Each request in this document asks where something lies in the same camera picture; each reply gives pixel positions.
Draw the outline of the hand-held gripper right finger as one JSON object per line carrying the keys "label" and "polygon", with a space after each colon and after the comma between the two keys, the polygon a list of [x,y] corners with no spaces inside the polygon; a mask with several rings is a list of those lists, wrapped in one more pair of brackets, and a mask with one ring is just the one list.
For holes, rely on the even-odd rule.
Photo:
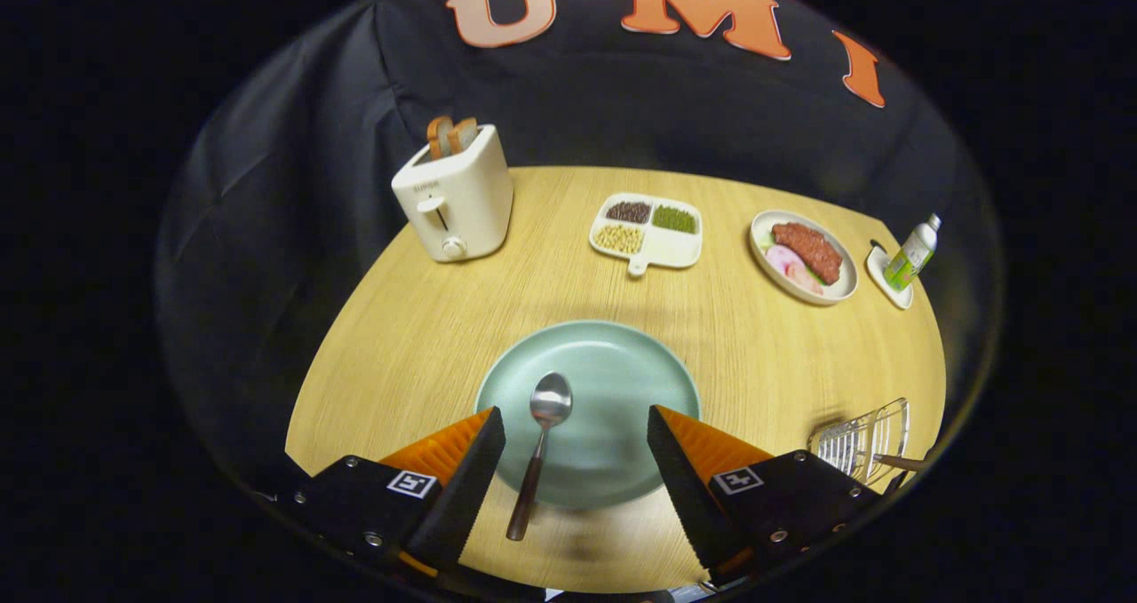
{"label": "hand-held gripper right finger", "polygon": [[663,405],[648,410],[647,441],[713,586],[779,575],[893,496],[808,451],[772,455]]}

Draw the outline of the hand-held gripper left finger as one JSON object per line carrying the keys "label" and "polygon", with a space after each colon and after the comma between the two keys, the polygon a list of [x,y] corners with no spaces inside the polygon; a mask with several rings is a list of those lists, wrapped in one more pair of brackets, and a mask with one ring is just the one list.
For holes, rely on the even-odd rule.
{"label": "hand-held gripper left finger", "polygon": [[345,455],[277,505],[330,550],[382,571],[457,565],[506,445],[500,408],[480,410],[382,460]]}

